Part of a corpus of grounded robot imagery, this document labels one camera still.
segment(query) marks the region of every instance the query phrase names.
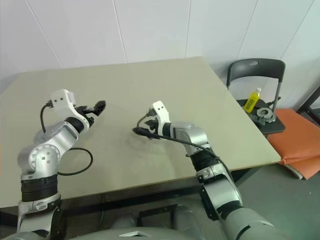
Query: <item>gray floor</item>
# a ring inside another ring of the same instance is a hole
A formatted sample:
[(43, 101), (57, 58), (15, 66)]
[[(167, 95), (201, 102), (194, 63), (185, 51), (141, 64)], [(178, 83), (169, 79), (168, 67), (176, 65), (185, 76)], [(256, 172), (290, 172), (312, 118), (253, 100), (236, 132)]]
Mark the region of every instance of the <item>gray floor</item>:
[[(260, 168), (239, 186), (245, 207), (251, 208), (292, 240), (320, 239), (320, 174), (308, 181), (297, 180), (285, 168), (269, 165)], [(67, 238), (107, 229), (113, 220), (126, 213), (138, 213), (147, 209), (171, 204), (186, 205), (193, 210), (200, 227), (208, 240), (224, 240), (218, 222), (207, 219), (197, 195), (125, 207), (101, 213), (92, 213), (68, 219)], [(148, 226), (167, 227), (169, 215), (148, 217)], [(14, 229), (0, 228), (0, 238), (14, 232)]]

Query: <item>beige tabletop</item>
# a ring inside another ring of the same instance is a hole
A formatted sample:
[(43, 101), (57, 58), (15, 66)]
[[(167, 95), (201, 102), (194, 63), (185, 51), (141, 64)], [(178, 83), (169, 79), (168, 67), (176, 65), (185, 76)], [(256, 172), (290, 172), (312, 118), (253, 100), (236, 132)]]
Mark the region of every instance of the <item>beige tabletop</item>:
[[(58, 177), (62, 198), (195, 175), (181, 144), (148, 140), (132, 132), (138, 119), (158, 100), (166, 106), (172, 122), (186, 121), (203, 128), (214, 152), (231, 170), (280, 161), (200, 57), (27, 72), (19, 74), (0, 96), (0, 207), (17, 205), (21, 198), (17, 155), (33, 143), (41, 129), (41, 107), (58, 89), (74, 92), (77, 106), (106, 101), (103, 114), (76, 144), (93, 153), (93, 165), (84, 173)], [(45, 110), (47, 126), (61, 120), (53, 109)], [(85, 153), (68, 152), (59, 169), (74, 172), (88, 161)]]

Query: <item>chair backrest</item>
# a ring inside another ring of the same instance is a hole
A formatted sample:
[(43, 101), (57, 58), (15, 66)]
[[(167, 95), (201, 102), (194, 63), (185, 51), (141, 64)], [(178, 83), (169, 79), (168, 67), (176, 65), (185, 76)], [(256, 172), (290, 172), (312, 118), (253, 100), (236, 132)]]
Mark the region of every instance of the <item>chair backrest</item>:
[(230, 83), (235, 79), (249, 76), (261, 76), (278, 79), (278, 86), (272, 108), (275, 110), (285, 69), (286, 64), (277, 59), (248, 58), (235, 61), (228, 68), (226, 87), (229, 89)]

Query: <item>chair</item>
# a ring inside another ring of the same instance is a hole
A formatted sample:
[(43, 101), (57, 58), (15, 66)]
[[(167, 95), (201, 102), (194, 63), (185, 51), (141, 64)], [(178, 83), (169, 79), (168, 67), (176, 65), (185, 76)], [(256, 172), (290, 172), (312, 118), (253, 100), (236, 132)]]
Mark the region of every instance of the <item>chair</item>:
[[(268, 108), (269, 106), (273, 105), (272, 111), (275, 113), (278, 100), (280, 99), (279, 92), (285, 73), (285, 68), (285, 63), (276, 59), (249, 58), (235, 61), (228, 68), (226, 87), (229, 89), (232, 81), (243, 77), (261, 76), (278, 79), (274, 101), (265, 103), (262, 99), (259, 99), (252, 111), (252, 114), (256, 115), (257, 109)], [(246, 99), (237, 100), (242, 107), (246, 104), (246, 101)], [(264, 135), (280, 133), (286, 129), (278, 117), (274, 122), (266, 123), (265, 126), (258, 126), (258, 128)]]

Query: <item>white wall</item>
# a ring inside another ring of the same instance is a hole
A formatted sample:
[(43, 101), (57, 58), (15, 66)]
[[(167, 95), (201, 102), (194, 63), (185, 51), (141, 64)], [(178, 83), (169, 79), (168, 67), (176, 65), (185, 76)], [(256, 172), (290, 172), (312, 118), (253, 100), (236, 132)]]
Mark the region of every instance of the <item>white wall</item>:
[[(319, 13), (320, 0), (0, 0), (0, 84), (31, 70), (192, 56), (225, 81), (235, 60), (275, 58), (286, 63), (279, 107), (298, 107), (320, 84)], [(268, 101), (276, 83), (230, 90), (262, 87)]]

